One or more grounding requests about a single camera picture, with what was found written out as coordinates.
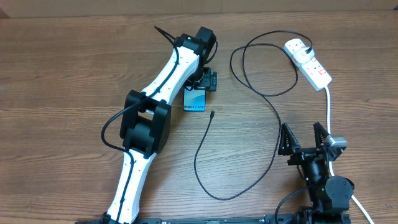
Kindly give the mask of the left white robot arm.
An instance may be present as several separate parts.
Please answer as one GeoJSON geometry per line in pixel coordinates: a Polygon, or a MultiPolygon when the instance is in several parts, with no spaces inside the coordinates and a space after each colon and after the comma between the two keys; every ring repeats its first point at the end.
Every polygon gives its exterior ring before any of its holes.
{"type": "Polygon", "coordinates": [[[216,91],[217,73],[206,65],[217,50],[214,32],[201,27],[194,35],[173,37],[159,32],[172,44],[172,54],[158,76],[142,91],[130,91],[123,110],[106,124],[121,118],[118,148],[123,167],[114,200],[99,223],[134,223],[144,182],[152,161],[166,145],[170,134],[172,102],[183,91],[186,111],[204,111],[206,93],[216,91]]]}

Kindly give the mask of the blue Samsung Galaxy smartphone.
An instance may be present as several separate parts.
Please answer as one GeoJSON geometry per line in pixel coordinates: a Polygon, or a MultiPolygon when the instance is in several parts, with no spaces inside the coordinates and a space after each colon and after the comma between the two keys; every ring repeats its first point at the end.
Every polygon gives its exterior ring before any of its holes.
{"type": "Polygon", "coordinates": [[[206,108],[206,91],[184,89],[183,109],[190,112],[203,112],[206,108]]]}

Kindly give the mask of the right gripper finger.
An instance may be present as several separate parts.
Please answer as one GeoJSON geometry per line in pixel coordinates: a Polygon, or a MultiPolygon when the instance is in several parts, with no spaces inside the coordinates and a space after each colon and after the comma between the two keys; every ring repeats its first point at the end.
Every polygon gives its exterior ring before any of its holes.
{"type": "Polygon", "coordinates": [[[289,156],[296,153],[301,146],[287,123],[281,126],[281,137],[278,155],[289,156]]]}
{"type": "Polygon", "coordinates": [[[319,122],[314,123],[313,128],[316,148],[321,148],[325,139],[330,135],[330,133],[319,122]]]}

